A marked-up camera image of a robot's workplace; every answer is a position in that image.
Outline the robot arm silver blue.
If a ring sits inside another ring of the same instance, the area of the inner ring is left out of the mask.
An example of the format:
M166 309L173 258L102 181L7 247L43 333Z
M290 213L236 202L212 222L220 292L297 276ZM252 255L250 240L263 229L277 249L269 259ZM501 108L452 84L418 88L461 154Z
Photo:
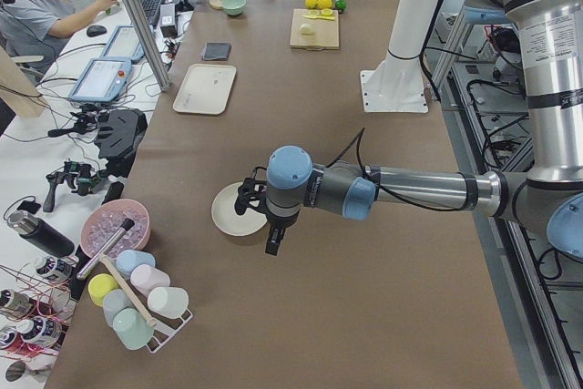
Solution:
M301 148L276 149L261 208L266 251L280 248L301 207L364 220L376 201L438 211L480 210L582 254L582 0L465 0L469 10L501 10L517 26L534 150L525 173L483 175L316 165Z

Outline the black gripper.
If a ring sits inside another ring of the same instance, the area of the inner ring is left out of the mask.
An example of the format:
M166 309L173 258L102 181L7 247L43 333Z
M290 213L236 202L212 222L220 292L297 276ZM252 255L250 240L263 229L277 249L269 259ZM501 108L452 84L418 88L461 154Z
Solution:
M285 236L285 227L270 226L268 238L266 240L265 252L269 255L277 255L281 242Z

